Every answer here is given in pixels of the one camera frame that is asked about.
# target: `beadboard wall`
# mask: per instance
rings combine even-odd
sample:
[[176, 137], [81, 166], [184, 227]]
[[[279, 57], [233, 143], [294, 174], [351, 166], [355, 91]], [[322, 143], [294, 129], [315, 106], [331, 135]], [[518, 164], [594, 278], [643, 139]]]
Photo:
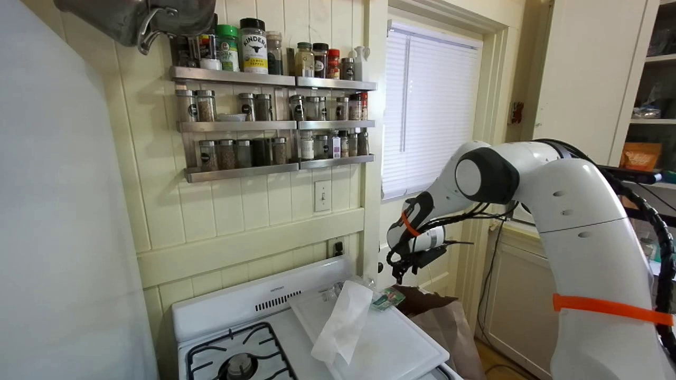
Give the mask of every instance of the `beadboard wall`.
[[[102, 74], [161, 367], [172, 367], [173, 302], [323, 260], [328, 239], [360, 261], [364, 166], [185, 183], [166, 38], [144, 57], [52, 1], [27, 5]], [[322, 39], [346, 54], [364, 44], [364, 0], [218, 0], [216, 11], [222, 22], [265, 19], [285, 47]], [[216, 91], [228, 107], [224, 94], [242, 88]], [[330, 210], [315, 213], [315, 181], [331, 183]]]

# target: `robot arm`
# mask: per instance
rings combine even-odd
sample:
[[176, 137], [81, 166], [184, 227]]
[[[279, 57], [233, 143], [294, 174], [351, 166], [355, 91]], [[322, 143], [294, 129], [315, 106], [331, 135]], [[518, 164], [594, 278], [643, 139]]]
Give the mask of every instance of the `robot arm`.
[[485, 203], [514, 203], [522, 176], [558, 157], [560, 152], [548, 143], [460, 146], [434, 186], [417, 197], [408, 197], [401, 218], [389, 227], [390, 253], [386, 260], [392, 265], [392, 276], [401, 283], [408, 270], [418, 271], [444, 254], [445, 246], [457, 242], [444, 239], [445, 223], [476, 218]]
[[[591, 299], [591, 304], [630, 305], [647, 314], [658, 309], [655, 314], [669, 319], [672, 239], [665, 223], [653, 223], [663, 237], [665, 271], [660, 283], [665, 283], [665, 289], [658, 289], [653, 304], [647, 260], [615, 194], [618, 187], [621, 181], [609, 181], [594, 163], [560, 140], [495, 148], [464, 143], [427, 192], [405, 200], [401, 218], [386, 234], [389, 264], [401, 283], [408, 270], [417, 271], [455, 242], [440, 232], [444, 223], [477, 218], [489, 203], [522, 203], [541, 234], [554, 271], [556, 299]], [[561, 380], [676, 378], [667, 361], [676, 356], [674, 342], [665, 323], [565, 305], [552, 374]]]

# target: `plastic bag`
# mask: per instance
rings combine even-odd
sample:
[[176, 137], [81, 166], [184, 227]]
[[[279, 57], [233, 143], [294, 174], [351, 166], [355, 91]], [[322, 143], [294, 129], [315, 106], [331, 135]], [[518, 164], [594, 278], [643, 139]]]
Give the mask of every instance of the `plastic bag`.
[[323, 363], [333, 363], [340, 354], [344, 363], [351, 363], [371, 299], [373, 290], [370, 286], [344, 280], [331, 317], [323, 325], [311, 354]]

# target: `window shade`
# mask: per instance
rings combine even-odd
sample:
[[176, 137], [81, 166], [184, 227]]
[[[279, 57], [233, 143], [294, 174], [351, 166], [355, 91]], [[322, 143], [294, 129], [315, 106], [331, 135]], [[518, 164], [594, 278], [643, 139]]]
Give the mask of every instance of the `window shade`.
[[471, 139], [480, 42], [390, 28], [383, 197], [430, 186], [453, 152]]

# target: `metal spice rack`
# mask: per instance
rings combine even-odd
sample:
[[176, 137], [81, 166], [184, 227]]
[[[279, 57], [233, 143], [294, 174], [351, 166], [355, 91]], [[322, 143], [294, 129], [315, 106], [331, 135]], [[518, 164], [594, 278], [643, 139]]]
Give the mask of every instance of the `metal spice rack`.
[[[306, 77], [306, 75], [261, 75], [245, 71], [216, 71], [201, 67], [172, 67], [168, 75], [177, 85], [190, 82], [218, 82], [218, 85], [240, 85], [240, 86], [280, 86], [280, 88], [322, 88], [322, 91], [373, 91], [377, 82], [360, 79], [331, 79], [331, 77]], [[292, 131], [295, 137], [299, 131], [346, 131], [346, 129], [371, 129], [373, 120], [265, 120], [265, 121], [177, 121], [177, 131], [184, 137], [185, 152], [185, 178], [190, 183], [268, 174], [297, 169], [330, 169], [340, 164], [364, 164], [371, 163], [371, 153], [344, 155], [344, 157], [315, 157], [285, 164], [245, 166], [245, 169], [222, 169], [222, 170], [199, 170], [197, 169], [197, 140], [205, 135], [214, 139], [228, 137], [258, 137], [275, 131]]]

